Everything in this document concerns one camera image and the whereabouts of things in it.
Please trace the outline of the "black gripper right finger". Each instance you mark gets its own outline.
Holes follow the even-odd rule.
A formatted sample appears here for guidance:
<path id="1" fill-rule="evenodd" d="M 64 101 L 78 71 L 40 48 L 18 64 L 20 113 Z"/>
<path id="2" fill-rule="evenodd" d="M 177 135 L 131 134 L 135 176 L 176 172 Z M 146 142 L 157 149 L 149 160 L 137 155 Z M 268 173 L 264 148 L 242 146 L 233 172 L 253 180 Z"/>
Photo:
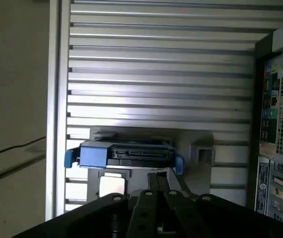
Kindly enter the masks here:
<path id="1" fill-rule="evenodd" d="M 197 210 L 195 201 L 182 190 L 179 177 L 173 169 L 169 169 L 166 176 L 159 179 L 162 206 L 160 219 L 162 220 L 163 238 L 204 238 L 206 224 Z"/>

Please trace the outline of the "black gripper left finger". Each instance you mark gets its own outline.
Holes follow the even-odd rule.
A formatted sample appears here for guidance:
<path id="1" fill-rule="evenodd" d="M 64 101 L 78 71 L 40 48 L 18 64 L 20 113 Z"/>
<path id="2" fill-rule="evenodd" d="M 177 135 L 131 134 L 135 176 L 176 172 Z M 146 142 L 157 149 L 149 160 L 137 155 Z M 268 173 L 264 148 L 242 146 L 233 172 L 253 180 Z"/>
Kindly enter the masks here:
<path id="1" fill-rule="evenodd" d="M 148 189 L 141 191 L 138 196 L 126 233 L 127 238 L 156 237 L 158 191 L 157 173 L 148 173 Z"/>

